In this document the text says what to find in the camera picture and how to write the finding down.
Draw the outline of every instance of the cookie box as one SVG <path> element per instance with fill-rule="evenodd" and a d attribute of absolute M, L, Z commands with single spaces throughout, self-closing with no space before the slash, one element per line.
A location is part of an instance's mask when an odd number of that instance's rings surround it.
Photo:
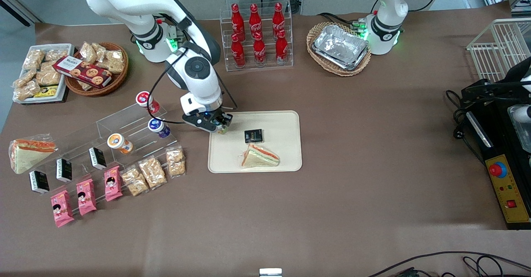
<path fill-rule="evenodd" d="M 31 46 L 28 51 L 30 50 L 44 50 L 44 52 L 48 52 L 50 50 L 68 50 L 68 54 L 72 55 L 74 54 L 74 45 L 72 44 L 35 45 L 35 46 Z M 22 69 L 20 72 L 20 76 L 22 76 L 26 72 L 27 70 Z M 59 79 L 59 85 L 57 86 L 57 90 L 55 91 L 55 95 L 46 96 L 46 97 L 29 97 L 28 99 L 25 99 L 24 101 L 17 100 L 15 98 L 15 95 L 13 95 L 13 101 L 15 103 L 19 103 L 22 105 L 60 103 L 60 102 L 64 102 L 64 97 L 65 97 L 66 92 L 67 90 L 66 90 L 65 77 L 64 75 L 61 75 L 61 78 Z"/>
<path fill-rule="evenodd" d="M 110 72 L 73 56 L 65 56 L 54 65 L 55 71 L 87 83 L 94 88 L 104 88 L 109 84 Z"/>

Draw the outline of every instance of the table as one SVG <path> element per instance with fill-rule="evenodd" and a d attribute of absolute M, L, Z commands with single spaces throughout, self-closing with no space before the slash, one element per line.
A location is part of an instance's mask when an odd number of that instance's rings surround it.
<path fill-rule="evenodd" d="M 459 249 L 529 263 L 531 231 L 505 230 L 485 169 L 452 137 L 454 107 L 444 99 L 446 89 L 477 79 L 465 46 L 507 17 L 506 4 L 412 12 L 392 52 L 372 56 L 351 78 L 324 71 L 306 52 L 308 30 L 324 20 L 317 16 L 294 16 L 292 68 L 226 73 L 220 62 L 216 69 L 240 111 L 298 112 L 303 167 L 295 173 L 215 175 L 207 169 L 209 135 L 172 126 L 186 149 L 186 176 L 56 228 L 49 197 L 31 192 L 28 177 L 15 175 L 4 156 L 0 271 L 233 277 L 282 267 L 287 277 L 364 276 L 417 254 Z M 204 25 L 220 42 L 219 23 Z M 14 104 L 0 139 L 5 151 L 12 139 L 60 137 L 133 104 L 163 71 L 139 54 L 121 24 L 38 24 L 36 31 L 39 44 L 122 45 L 129 78 L 99 99 L 70 94 L 63 104 Z M 168 109 L 179 109 L 183 94 L 168 79 L 154 92 Z M 465 273 L 455 255 L 413 265 Z"/>

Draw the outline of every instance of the red glass bottle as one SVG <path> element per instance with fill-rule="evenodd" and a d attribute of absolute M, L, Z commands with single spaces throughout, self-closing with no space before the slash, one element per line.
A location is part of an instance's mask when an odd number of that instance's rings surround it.
<path fill-rule="evenodd" d="M 231 45 L 231 50 L 233 52 L 234 62 L 238 69 L 245 67 L 245 54 L 243 52 L 243 46 L 239 42 L 238 34 L 233 33 L 231 35 L 233 43 Z"/>
<path fill-rule="evenodd" d="M 273 40 L 277 40 L 277 33 L 284 29 L 284 13 L 282 12 L 282 3 L 275 3 L 275 14 L 273 14 Z"/>
<path fill-rule="evenodd" d="M 253 3 L 251 5 L 251 16 L 249 17 L 249 26 L 251 28 L 251 35 L 253 38 L 257 32 L 262 34 L 262 19 L 258 14 L 258 5 L 256 5 L 256 3 Z"/>
<path fill-rule="evenodd" d="M 245 27 L 243 26 L 243 17 L 239 13 L 239 7 L 236 3 L 231 5 L 233 31 L 238 35 L 239 41 L 245 41 Z"/>
<path fill-rule="evenodd" d="M 284 29 L 278 31 L 278 39 L 275 46 L 277 49 L 277 63 L 283 66 L 288 60 L 288 41 L 286 41 L 286 32 Z"/>
<path fill-rule="evenodd" d="M 253 34 L 254 39 L 254 61 L 257 67 L 263 67 L 266 65 L 266 45 L 262 41 L 262 32 L 256 32 Z"/>

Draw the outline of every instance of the control panel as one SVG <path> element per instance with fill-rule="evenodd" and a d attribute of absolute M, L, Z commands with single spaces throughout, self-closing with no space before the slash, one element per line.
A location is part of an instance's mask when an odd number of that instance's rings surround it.
<path fill-rule="evenodd" d="M 529 222 L 529 214 L 514 182 L 505 155 L 485 161 L 494 191 L 507 223 Z"/>

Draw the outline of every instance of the pink snack package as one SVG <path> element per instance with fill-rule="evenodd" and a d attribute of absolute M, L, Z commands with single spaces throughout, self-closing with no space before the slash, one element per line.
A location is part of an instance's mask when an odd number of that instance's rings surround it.
<path fill-rule="evenodd" d="M 81 215 L 96 210 L 96 197 L 94 196 L 93 179 L 88 179 L 76 184 L 78 190 L 78 206 Z"/>
<path fill-rule="evenodd" d="M 54 208 L 54 220 L 57 227 L 74 220 L 70 207 L 70 195 L 66 190 L 51 197 L 51 206 Z"/>
<path fill-rule="evenodd" d="M 118 173 L 119 168 L 120 166 L 115 166 L 104 173 L 105 200 L 108 202 L 123 195 L 120 174 Z"/>

